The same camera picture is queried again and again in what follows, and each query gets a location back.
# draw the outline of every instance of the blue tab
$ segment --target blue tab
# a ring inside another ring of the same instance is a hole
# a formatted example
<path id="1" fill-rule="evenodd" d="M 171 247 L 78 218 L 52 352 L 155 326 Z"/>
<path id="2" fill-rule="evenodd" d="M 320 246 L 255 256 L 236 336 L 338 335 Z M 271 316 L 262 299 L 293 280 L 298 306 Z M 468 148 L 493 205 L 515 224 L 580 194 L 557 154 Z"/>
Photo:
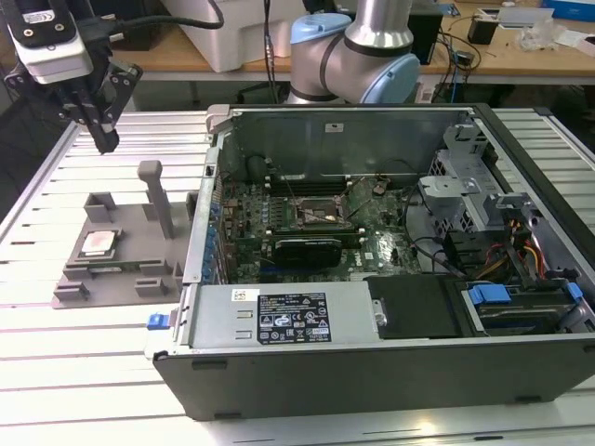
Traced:
<path id="1" fill-rule="evenodd" d="M 511 298 L 506 286 L 496 283 L 482 283 L 469 290 L 473 305 L 481 304 L 509 304 Z"/>
<path id="2" fill-rule="evenodd" d="M 576 283 L 568 283 L 566 285 L 566 290 L 568 290 L 570 297 L 572 297 L 575 302 L 578 302 L 583 297 L 583 292 Z"/>
<path id="3" fill-rule="evenodd" d="M 147 330 L 169 330 L 169 316 L 153 313 L 147 322 Z"/>

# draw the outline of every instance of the blue box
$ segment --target blue box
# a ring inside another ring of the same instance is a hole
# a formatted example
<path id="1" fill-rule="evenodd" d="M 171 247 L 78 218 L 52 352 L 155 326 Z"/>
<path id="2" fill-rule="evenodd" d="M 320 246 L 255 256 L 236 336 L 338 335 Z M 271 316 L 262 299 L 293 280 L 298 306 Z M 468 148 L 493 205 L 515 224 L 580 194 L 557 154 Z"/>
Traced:
<path id="1" fill-rule="evenodd" d="M 595 0 L 543 0 L 542 7 L 552 7 L 556 19 L 595 21 Z"/>

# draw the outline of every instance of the power supply label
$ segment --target power supply label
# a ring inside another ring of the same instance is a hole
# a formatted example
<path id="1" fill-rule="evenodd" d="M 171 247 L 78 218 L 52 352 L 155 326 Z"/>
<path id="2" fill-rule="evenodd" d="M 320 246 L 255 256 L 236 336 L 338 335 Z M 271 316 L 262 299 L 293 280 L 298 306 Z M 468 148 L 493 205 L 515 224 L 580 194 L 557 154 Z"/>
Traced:
<path id="1" fill-rule="evenodd" d="M 257 333 L 265 346 L 330 342 L 326 294 L 259 295 Z"/>

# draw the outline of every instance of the white box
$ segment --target white box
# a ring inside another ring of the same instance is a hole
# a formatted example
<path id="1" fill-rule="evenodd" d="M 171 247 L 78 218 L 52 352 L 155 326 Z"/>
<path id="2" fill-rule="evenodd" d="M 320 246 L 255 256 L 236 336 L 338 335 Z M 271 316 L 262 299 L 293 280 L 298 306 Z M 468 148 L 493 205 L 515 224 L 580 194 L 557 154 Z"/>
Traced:
<path id="1" fill-rule="evenodd" d="M 206 0 L 162 0 L 172 16 L 217 21 Z M 264 59 L 264 4 L 262 0 L 216 0 L 225 25 L 220 30 L 182 26 L 194 46 L 215 72 L 237 70 L 244 63 Z M 306 14 L 301 0 L 271 0 L 269 28 L 275 56 L 291 55 L 291 25 Z"/>

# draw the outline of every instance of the metal work table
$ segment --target metal work table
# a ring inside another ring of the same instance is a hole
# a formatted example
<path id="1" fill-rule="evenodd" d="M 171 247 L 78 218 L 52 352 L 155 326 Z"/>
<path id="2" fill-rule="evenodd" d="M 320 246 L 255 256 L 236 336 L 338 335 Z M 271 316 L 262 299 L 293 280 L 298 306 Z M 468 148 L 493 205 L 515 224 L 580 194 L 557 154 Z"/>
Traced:
<path id="1" fill-rule="evenodd" d="M 593 156 L 553 118 L 531 109 L 498 115 L 595 229 Z M 552 403 L 195 423 L 146 360 L 144 324 L 174 305 L 53 310 L 52 291 L 86 218 L 89 192 L 143 203 L 141 160 L 159 159 L 172 202 L 197 190 L 203 112 L 131 113 L 122 144 L 99 156 L 71 125 L 0 225 L 0 438 L 3 444 L 593 444 L 595 378 Z M 514 184 L 514 174 L 505 175 Z M 307 398 L 316 398 L 312 389 Z"/>

